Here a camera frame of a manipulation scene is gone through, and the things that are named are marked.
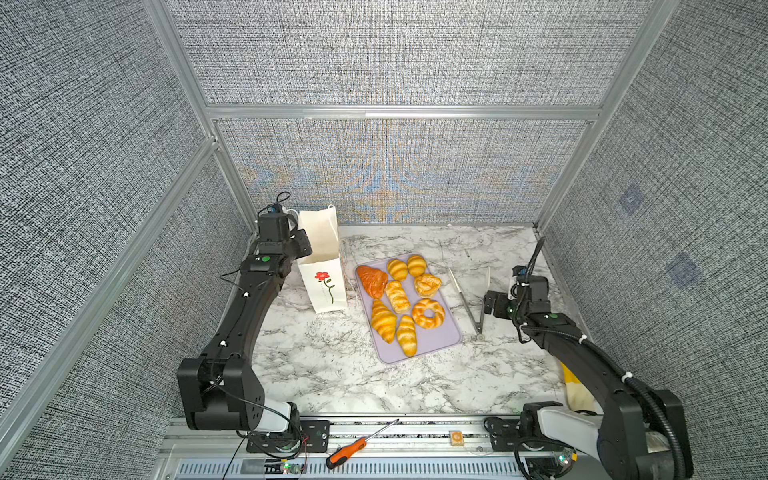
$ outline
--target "flower stem print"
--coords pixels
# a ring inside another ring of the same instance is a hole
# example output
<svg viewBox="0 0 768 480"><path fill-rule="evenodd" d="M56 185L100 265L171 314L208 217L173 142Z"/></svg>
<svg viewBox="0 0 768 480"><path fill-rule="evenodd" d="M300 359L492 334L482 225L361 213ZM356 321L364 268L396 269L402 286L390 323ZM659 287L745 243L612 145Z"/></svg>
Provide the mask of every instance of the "flower stem print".
<svg viewBox="0 0 768 480"><path fill-rule="evenodd" d="M328 294L331 296L331 303L335 303L336 301L333 299L333 292L331 292L331 289L336 285L329 285L329 283L332 282L331 276L327 272L318 272L317 275L315 275L315 278L326 286Z"/></svg>

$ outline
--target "textured wall panel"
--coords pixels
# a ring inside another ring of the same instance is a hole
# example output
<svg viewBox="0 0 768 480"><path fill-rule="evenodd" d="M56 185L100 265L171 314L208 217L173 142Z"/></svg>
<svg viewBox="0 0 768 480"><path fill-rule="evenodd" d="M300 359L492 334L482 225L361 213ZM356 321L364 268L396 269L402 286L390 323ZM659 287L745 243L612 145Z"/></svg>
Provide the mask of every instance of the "textured wall panel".
<svg viewBox="0 0 768 480"><path fill-rule="evenodd" d="M260 207L290 190L342 222L533 222L583 121L230 120Z"/></svg>
<svg viewBox="0 0 768 480"><path fill-rule="evenodd" d="M203 139L139 0L0 15L0 412Z"/></svg>
<svg viewBox="0 0 768 480"><path fill-rule="evenodd" d="M768 3L684 0L546 232L598 343L682 398L696 478L765 478Z"/></svg>
<svg viewBox="0 0 768 480"><path fill-rule="evenodd" d="M212 102L597 104L651 0L168 0Z"/></svg>
<svg viewBox="0 0 768 480"><path fill-rule="evenodd" d="M3 478L146 478L183 415L176 368L210 341L230 292L217 276L248 235L211 159Z"/></svg>

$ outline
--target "white paper bag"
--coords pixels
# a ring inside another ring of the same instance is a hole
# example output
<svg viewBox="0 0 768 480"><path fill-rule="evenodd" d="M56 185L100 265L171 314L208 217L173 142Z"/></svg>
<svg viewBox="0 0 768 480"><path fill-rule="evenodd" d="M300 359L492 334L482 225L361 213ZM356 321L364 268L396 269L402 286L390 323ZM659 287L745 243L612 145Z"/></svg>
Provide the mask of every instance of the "white paper bag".
<svg viewBox="0 0 768 480"><path fill-rule="evenodd" d="M339 256L339 224L336 207L299 212L299 228L306 230L312 255L298 259L306 291L317 313L346 309L344 270Z"/></svg>

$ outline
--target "metal tongs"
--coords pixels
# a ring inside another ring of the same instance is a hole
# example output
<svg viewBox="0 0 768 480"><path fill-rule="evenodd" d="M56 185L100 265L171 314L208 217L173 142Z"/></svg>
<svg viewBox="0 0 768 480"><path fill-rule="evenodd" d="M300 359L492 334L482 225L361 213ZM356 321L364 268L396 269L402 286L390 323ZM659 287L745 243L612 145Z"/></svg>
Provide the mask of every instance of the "metal tongs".
<svg viewBox="0 0 768 480"><path fill-rule="evenodd" d="M458 290L458 295L462 298L462 303L464 303L464 308L467 310L467 315L469 315L469 319L472 321L472 326L475 327L475 331L478 335L482 334L482 321L483 321L483 311L480 311L480 322L475 321L475 316L472 315L472 311L469 309L469 303L467 302L466 297L464 296L464 293L462 292L462 288L459 286L458 281L456 281L456 277L453 275L453 271L448 268L448 273L451 275L451 280L453 280L453 284L456 285L456 289ZM488 268L488 285L491 285L491 268Z"/></svg>

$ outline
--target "bread roll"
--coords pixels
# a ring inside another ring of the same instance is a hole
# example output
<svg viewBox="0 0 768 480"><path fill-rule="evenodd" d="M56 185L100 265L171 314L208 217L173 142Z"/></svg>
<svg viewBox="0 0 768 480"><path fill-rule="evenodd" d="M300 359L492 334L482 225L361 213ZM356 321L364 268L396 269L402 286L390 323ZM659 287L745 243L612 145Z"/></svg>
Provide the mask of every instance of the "bread roll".
<svg viewBox="0 0 768 480"><path fill-rule="evenodd" d="M384 289L387 298L389 298L389 304L392 305L392 310L395 313L405 313L411 309L411 303L408 301L406 291L402 289L402 284L397 280L393 280L386 284Z"/></svg>
<svg viewBox="0 0 768 480"><path fill-rule="evenodd" d="M406 356L416 354L416 327L413 325L413 319L407 315L402 316L400 325L397 327L397 343L400 344Z"/></svg>
<svg viewBox="0 0 768 480"><path fill-rule="evenodd" d="M408 259L408 272L413 276L419 276L427 270L427 262L419 255Z"/></svg>
<svg viewBox="0 0 768 480"><path fill-rule="evenodd" d="M425 310L431 310L435 315L432 318L424 315ZM445 310L434 300L421 299L413 306L413 321L423 329L436 329L445 320Z"/></svg>
<svg viewBox="0 0 768 480"><path fill-rule="evenodd" d="M357 276L360 278L362 288L372 298L379 299L384 295L384 287L388 279L386 273L378 268L361 265L357 267Z"/></svg>
<svg viewBox="0 0 768 480"><path fill-rule="evenodd" d="M413 279L413 286L422 298L432 298L442 285L442 280L434 275L425 273Z"/></svg>
<svg viewBox="0 0 768 480"><path fill-rule="evenodd" d="M392 343L395 339L397 315L390 312L381 300L373 300L371 326L376 332L379 332L385 342Z"/></svg>
<svg viewBox="0 0 768 480"><path fill-rule="evenodd" d="M386 269L389 272L389 275L392 275L392 278L399 282L408 278L408 267L405 263L396 258L390 260L389 263L386 264Z"/></svg>

